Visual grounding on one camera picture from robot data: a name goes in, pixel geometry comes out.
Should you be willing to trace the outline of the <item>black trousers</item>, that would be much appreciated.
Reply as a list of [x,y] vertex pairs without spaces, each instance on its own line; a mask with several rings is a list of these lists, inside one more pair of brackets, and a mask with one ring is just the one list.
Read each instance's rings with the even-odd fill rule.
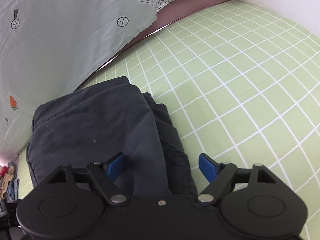
[[58,166],[83,168],[125,155],[116,185],[129,196],[195,197],[177,129],[166,105],[118,77],[37,108],[26,158],[33,186]]

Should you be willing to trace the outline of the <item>blue denim jeans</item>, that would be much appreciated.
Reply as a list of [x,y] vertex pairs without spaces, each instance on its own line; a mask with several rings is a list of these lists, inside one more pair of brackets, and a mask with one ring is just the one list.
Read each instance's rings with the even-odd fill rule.
[[8,201],[18,200],[18,187],[19,187],[19,179],[14,179],[8,184],[8,188],[6,190]]

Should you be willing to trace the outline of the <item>beige garment in pile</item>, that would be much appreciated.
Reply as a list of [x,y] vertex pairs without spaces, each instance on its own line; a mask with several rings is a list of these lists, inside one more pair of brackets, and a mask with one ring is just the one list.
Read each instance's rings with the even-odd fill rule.
[[1,177],[1,199],[4,199],[8,184],[15,178],[15,167],[8,167],[8,171],[4,177]]

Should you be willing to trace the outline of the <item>red garment in pile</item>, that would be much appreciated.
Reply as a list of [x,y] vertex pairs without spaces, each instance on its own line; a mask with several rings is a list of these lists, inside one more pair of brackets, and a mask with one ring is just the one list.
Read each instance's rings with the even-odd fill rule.
[[8,168],[6,166],[0,166],[0,177],[4,177],[7,171]]

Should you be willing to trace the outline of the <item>green grid cutting mat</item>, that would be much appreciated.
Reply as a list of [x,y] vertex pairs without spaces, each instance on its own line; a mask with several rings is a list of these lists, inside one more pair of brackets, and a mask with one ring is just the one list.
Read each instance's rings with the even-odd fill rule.
[[206,153],[262,163],[308,206],[319,239],[319,38],[256,5],[229,1],[138,42],[85,83],[126,76],[167,106],[197,188]]

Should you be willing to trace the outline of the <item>grey carrot print cloth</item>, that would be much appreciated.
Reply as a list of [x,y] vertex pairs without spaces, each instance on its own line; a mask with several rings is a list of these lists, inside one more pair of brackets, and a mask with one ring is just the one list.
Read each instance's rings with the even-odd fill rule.
[[176,0],[1,0],[1,157],[35,109],[73,92]]

